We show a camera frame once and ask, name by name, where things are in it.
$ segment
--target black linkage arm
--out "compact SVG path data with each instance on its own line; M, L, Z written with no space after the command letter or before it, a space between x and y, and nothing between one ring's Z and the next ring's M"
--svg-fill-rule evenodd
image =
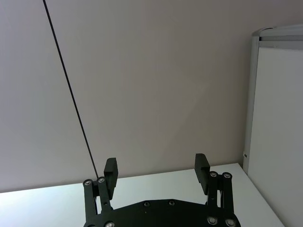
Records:
M117 161L107 160L104 177L83 182L86 223L84 227L241 227L233 213L232 175L210 171L204 154L196 154L195 172L207 195L206 204L174 199L142 201L119 209L110 206L118 178ZM217 206L217 191L221 193ZM100 196L102 211L97 213Z

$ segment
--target black cable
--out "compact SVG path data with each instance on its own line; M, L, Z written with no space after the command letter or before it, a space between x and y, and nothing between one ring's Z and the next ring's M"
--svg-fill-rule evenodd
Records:
M67 73L66 73L65 65L64 65L63 58L62 58L62 55L61 55L61 51L60 51L60 48L59 48L59 45L58 45L56 34L55 34L54 29L53 29L53 24L52 24L52 20L51 20L51 17L49 15L49 12L48 12L46 1L43 0L43 3L44 3L44 7L45 7L45 10L46 10L46 14L47 14L47 17L48 17L49 24L50 24L51 29L52 29L53 38L54 38L56 46L57 46L58 54L59 54L59 57L60 57L60 60L61 60L61 64L62 64L63 71L64 71L64 74L65 74L65 78L66 78L66 81L67 81L67 84L68 84L68 88L70 89L70 92L71 92L71 98L72 98L72 101L74 102L74 106L75 106L75 109L76 109L76 112L77 112L77 116L78 116L78 119L79 119L79 122L80 122L82 133L83 133L83 136L84 136L84 139L85 139L85 143L86 143L87 149L89 150L89 156L90 156L91 162L92 162L92 164L94 166L94 170L95 170L96 176L98 178L98 173L97 173L97 170L96 170L94 159L93 159L93 156L91 155L91 151L90 151L90 148L89 148L89 143L87 141L86 134L85 134L85 131L84 131L84 128L83 128L83 124L82 124L82 121L81 121L81 118L80 118L80 114L79 114L79 111L78 111L78 108L77 108L77 104L76 104L76 101L75 101L75 98L74 98L74 94L73 94L72 89L71 89L70 80L68 79L68 76L67 76Z

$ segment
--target metal frame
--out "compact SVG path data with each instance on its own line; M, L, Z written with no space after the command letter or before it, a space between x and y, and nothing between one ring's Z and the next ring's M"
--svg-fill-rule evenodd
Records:
M258 52L260 47L303 50L303 24L284 27L263 28L252 34L250 81L246 118L245 144L243 152L243 170L246 172L246 174L248 174L249 170L250 140L257 81Z
M204 154L196 154L195 172L206 204L174 199L142 201L114 210L110 206L118 177L115 158L107 160L104 177L83 182L86 223L84 227L241 227L234 214L232 175L211 171ZM217 191L221 206L217 206ZM102 211L97 212L96 199L100 196Z

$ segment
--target table surface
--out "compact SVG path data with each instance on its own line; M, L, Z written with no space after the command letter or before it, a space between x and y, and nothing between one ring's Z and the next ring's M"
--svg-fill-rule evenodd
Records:
M238 164L211 167L232 174L234 210L242 227L283 227ZM120 178L114 209L144 200L176 199L205 204L194 169ZM1 227L82 227L85 223L81 183L0 194Z

